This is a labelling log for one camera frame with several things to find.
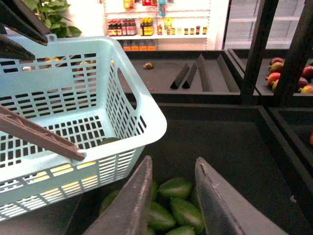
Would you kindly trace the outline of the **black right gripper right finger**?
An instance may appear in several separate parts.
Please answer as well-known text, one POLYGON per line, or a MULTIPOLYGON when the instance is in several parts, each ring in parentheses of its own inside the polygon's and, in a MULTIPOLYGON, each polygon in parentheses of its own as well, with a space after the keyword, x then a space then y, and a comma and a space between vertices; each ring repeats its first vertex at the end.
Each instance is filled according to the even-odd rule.
POLYGON ((195 179, 207 235, 286 234, 202 157, 196 159, 195 179))

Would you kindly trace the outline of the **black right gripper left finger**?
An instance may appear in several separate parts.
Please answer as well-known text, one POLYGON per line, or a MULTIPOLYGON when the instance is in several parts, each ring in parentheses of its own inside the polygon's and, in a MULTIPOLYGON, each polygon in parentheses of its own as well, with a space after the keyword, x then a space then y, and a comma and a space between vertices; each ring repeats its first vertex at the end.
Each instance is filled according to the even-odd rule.
POLYGON ((85 235, 145 235, 152 200, 153 162, 145 156, 108 208, 85 235))

